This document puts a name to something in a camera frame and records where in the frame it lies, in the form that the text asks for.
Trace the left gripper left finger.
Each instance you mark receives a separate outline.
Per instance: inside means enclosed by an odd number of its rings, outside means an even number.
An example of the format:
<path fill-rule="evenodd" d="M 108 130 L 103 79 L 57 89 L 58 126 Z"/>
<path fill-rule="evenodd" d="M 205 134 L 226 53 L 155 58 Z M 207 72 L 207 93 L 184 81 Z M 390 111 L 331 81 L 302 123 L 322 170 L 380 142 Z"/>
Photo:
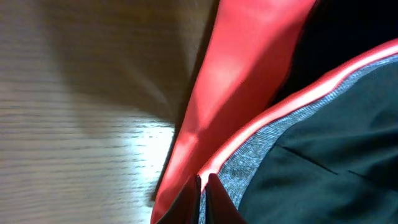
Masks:
<path fill-rule="evenodd" d="M 198 224 L 201 198 L 201 178 L 191 176 L 178 193 L 169 210 L 157 224 Z"/>

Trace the black leggings red waistband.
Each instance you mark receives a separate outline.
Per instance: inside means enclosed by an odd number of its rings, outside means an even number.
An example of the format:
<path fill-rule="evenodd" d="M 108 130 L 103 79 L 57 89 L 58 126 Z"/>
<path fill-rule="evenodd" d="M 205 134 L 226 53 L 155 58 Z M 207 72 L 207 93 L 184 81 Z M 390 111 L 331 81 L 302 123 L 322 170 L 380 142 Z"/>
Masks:
<path fill-rule="evenodd" d="M 151 222 L 210 174 L 246 223 L 396 223 L 397 2 L 220 1 Z"/>

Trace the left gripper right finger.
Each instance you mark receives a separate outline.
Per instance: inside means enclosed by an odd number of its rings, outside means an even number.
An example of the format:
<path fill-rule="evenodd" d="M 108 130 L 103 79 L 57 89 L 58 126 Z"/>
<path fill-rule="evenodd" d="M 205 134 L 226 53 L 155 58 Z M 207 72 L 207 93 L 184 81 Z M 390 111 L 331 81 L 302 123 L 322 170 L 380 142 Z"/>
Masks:
<path fill-rule="evenodd" d="M 216 174 L 208 176 L 205 193 L 206 224 L 246 224 Z"/>

